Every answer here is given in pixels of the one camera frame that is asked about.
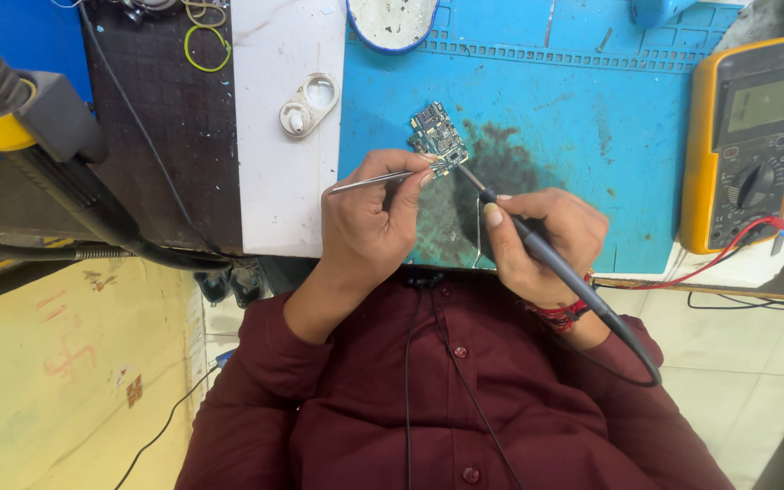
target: tiled floor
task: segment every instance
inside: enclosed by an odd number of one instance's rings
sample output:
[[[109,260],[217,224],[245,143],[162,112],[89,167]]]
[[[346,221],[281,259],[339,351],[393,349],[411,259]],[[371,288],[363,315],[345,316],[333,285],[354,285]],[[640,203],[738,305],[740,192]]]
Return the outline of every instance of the tiled floor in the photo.
[[[784,436],[784,311],[691,309],[680,291],[598,292],[616,312],[643,319],[664,352],[665,388],[728,478],[751,489]],[[739,306],[700,293],[691,302]],[[213,360],[237,347],[243,311],[232,297],[204,311]]]

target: yellow multimeter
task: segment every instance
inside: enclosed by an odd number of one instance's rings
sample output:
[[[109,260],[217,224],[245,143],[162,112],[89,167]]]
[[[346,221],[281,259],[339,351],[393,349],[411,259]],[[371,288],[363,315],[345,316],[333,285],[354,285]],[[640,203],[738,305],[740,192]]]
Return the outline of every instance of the yellow multimeter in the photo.
[[[713,53],[692,82],[680,243],[709,254],[752,221],[784,216],[784,38]]]

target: red wire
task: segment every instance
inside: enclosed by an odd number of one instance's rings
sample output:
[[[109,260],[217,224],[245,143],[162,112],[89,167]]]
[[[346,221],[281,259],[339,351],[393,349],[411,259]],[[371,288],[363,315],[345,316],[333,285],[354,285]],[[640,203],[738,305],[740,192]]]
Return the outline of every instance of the red wire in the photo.
[[[737,236],[735,236],[735,239],[731,240],[731,243],[729,243],[728,246],[725,247],[725,249],[723,251],[721,251],[721,253],[718,256],[716,256],[716,258],[714,258],[710,263],[706,264],[704,267],[695,270],[691,274],[683,275],[679,279],[674,279],[672,281],[668,281],[667,283],[650,284],[648,286],[637,286],[637,287],[634,287],[634,288],[626,288],[626,289],[661,289],[661,288],[666,288],[667,286],[672,286],[673,284],[682,283],[686,279],[688,279],[688,278],[690,278],[690,277],[692,277],[694,275],[700,274],[701,272],[703,272],[703,271],[713,267],[713,265],[718,263],[721,260],[721,258],[724,257],[725,254],[728,253],[728,251],[730,251],[731,249],[734,248],[734,245],[737,244],[737,241],[740,241],[740,239],[743,236],[745,236],[746,233],[748,233],[748,231],[750,229],[752,229],[755,225],[760,224],[760,223],[768,223],[768,224],[770,224],[772,226],[775,226],[778,229],[783,229],[784,230],[784,220],[781,220],[781,219],[779,219],[779,218],[777,218],[775,216],[767,216],[767,217],[761,218],[759,220],[754,220],[751,223],[749,223],[749,225],[746,228],[743,228],[742,231],[737,233]]]

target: electronic component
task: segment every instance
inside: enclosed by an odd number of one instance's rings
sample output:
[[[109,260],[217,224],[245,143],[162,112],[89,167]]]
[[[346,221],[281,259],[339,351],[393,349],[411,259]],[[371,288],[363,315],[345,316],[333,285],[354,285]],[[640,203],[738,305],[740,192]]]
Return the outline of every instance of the electronic component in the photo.
[[[436,177],[450,173],[470,158],[468,148],[464,146],[462,137],[458,135],[440,102],[432,102],[411,117],[410,126],[415,132],[407,139],[407,143],[418,153],[437,155],[439,165],[435,168]]]
[[[765,216],[784,216],[784,38],[713,53],[695,68],[680,244],[719,252]],[[753,243],[778,232],[763,227]]]

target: maroon shirt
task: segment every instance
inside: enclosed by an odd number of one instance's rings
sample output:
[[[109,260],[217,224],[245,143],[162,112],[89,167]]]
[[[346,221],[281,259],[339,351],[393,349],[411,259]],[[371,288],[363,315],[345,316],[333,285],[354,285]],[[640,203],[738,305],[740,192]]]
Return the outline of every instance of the maroon shirt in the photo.
[[[322,345],[255,302],[193,424],[176,488],[406,489],[404,346],[420,293],[390,280]],[[413,487],[515,488],[443,344],[429,291],[410,343]],[[733,486],[663,388],[638,388],[547,342],[495,277],[444,279],[438,316],[528,489]],[[643,324],[626,318],[656,362]],[[589,354],[647,379],[611,335]]]

